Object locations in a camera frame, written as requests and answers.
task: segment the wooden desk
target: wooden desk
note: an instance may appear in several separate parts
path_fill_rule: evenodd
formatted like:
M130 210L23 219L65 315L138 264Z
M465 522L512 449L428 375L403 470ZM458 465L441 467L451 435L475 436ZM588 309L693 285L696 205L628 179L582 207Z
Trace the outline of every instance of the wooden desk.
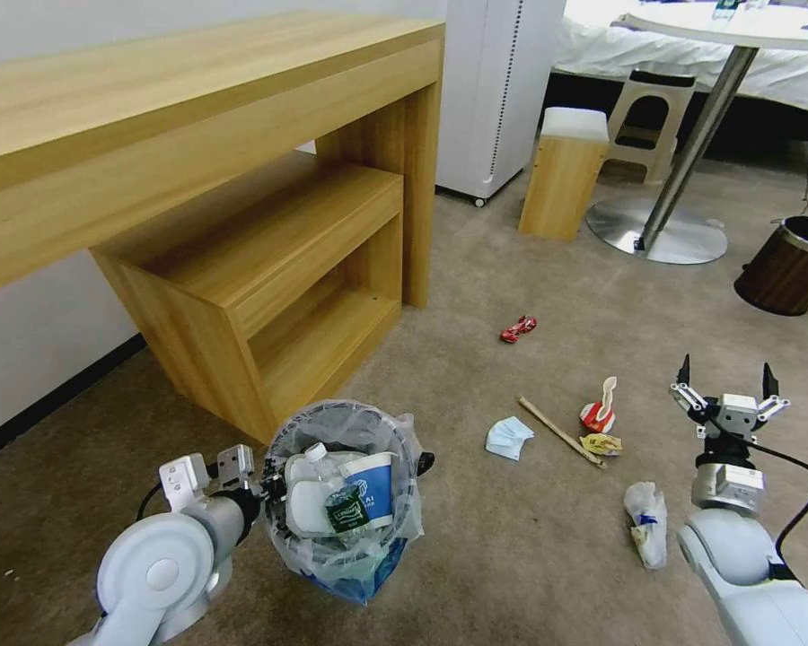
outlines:
M0 65L0 285L317 139L404 176L425 306L440 22L288 13Z

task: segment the floor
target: floor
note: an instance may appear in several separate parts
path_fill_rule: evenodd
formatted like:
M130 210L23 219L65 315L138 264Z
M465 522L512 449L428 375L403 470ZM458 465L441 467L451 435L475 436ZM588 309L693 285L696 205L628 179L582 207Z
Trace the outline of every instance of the floor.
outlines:
M224 596L172 643L726 644L674 539L692 511L700 446L667 386L691 352L702 392L759 394L769 361L794 405L761 439L808 460L808 315L766 314L732 288L770 221L801 208L803 173L800 157L704 161L683 203L723 221L731 241L705 266L631 258L585 227L571 244L518 234L526 173L480 210L438 195L430 307L407 308L341 393L415 415L437 456L420 482L425 536L369 606L356 607L289 572L256 531ZM639 192L608 176L594 198ZM524 313L538 328L500 343ZM523 393L572 430L611 374L626 453L603 472L515 403ZM484 449L487 429L508 415L536 433L519 463ZM238 441L175 395L144 351L1 451L0 644L60 644L88 630L101 555L158 465ZM772 458L757 463L768 478L762 520L777 532L804 503L808 476ZM664 490L670 516L660 572L641 566L622 509L625 488L645 479ZM786 554L808 585L808 520Z

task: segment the plastic bottle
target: plastic bottle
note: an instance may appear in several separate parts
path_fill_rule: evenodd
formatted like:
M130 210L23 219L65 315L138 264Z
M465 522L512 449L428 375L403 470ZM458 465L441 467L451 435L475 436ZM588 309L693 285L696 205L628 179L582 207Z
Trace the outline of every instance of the plastic bottle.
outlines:
M338 464L327 454L322 442L311 445L304 455L314 467L318 480L332 485L332 493L324 507L337 536L351 548L370 531L365 526L369 520L368 512L359 497L358 485L345 481Z
M336 461L329 456L323 442L312 444L305 450L304 455L314 467L318 480L332 485L333 491L338 491L344 486L341 469L338 468Z
M716 9L712 12L713 20L730 20L739 7L740 0L718 0Z

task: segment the blue face mask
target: blue face mask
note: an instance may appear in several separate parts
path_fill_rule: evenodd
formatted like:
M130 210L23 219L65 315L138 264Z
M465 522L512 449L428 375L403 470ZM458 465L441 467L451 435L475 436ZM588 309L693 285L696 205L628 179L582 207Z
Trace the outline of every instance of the blue face mask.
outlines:
M517 417L506 417L491 427L485 448L504 458L518 460L523 443L532 436L532 430Z

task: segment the blue paper cup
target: blue paper cup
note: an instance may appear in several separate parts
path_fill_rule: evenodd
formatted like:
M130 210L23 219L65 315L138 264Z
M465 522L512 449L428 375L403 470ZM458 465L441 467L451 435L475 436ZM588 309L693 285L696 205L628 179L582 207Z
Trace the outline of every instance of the blue paper cup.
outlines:
M347 482L359 485L359 497L368 512L369 526L377 529L392 523L392 456L374 453L341 465Z

